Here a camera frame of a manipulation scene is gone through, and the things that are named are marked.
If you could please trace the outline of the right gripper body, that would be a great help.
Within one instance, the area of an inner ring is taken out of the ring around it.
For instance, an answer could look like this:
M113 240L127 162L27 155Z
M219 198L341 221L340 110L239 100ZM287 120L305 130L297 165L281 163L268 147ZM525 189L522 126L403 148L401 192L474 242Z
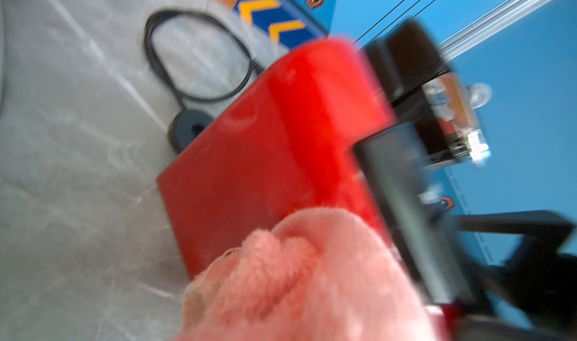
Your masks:
M458 302L463 320L476 321L482 330L506 339L576 338L576 257L560 252L575 233L575 223L540 210L457 216L455 230L521 238L501 266L481 264L455 246L469 288L469 294ZM520 330L497 321L490 294L522 311L534 329Z

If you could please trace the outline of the black coffee machine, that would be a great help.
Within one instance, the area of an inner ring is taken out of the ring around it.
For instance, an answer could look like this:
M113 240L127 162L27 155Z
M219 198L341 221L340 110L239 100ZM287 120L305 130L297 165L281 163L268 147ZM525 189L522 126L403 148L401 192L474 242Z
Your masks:
M415 127L432 165L487 161L491 152L466 85L419 22L401 22L362 52L398 120Z

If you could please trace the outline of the red Nespresso coffee machine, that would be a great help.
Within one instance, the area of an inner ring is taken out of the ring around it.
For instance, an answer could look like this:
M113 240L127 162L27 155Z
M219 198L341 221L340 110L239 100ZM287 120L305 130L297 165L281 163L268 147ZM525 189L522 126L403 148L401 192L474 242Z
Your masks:
M274 63L157 179L191 282L253 231L310 208L359 216L398 254L352 152L396 120L366 58L343 40ZM449 302L425 308L448 340Z

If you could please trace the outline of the pink striped towel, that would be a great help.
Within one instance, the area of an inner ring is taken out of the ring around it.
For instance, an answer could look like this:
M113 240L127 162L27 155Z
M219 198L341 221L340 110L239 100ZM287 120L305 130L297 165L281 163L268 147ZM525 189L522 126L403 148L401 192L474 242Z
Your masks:
M401 260L359 216L300 210L186 287L179 340L439 340Z

